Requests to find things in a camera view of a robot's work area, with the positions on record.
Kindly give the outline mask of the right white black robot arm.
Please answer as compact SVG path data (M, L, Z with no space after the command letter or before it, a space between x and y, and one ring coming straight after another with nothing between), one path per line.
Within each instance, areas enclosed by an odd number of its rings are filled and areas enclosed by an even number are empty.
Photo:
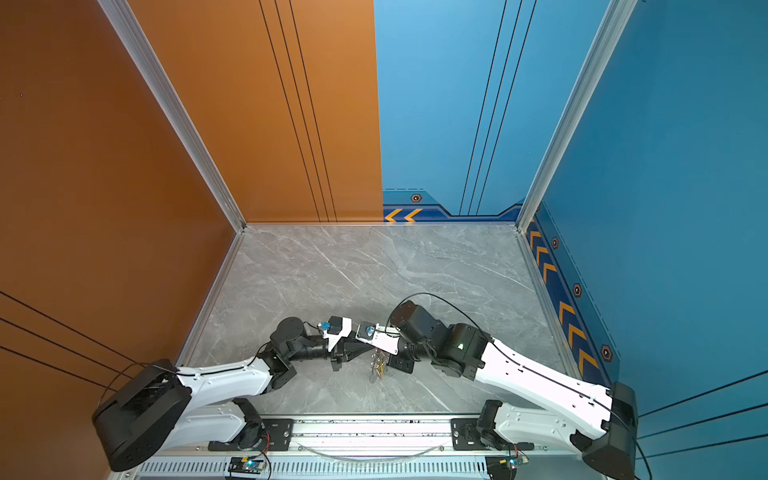
M394 308L387 323L407 342L424 348L436 369L511 392L560 423L546 427L531 412L513 414L490 402L477 423L486 444L504 449L520 441L556 440L609 478L634 478L640 449L631 387L620 382L606 387L561 374L508 348L473 320L447 326L411 300Z

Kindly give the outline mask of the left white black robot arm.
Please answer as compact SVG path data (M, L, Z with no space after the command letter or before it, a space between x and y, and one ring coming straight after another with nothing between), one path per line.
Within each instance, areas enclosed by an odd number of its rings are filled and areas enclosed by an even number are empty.
M92 423L109 466L131 470L161 450L204 443L212 450L267 446L267 426L253 397L276 391L296 375L294 361L328 359L334 369L370 351L351 336L348 318L310 335L297 317L282 320L270 339L242 361L211 367L145 366L102 401Z

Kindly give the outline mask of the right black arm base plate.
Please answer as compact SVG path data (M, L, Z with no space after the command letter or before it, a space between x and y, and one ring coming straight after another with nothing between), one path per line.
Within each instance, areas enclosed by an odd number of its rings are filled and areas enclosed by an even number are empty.
M453 418L450 420L451 439L456 451L512 449L512 444L492 427L480 424L477 418Z

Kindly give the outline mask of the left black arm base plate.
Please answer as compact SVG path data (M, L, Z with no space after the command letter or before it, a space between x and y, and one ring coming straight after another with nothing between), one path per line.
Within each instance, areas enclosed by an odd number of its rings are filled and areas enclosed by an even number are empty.
M293 434L294 420L290 418L266 419L249 422L229 442L211 441L207 450L213 452L266 451L286 452Z

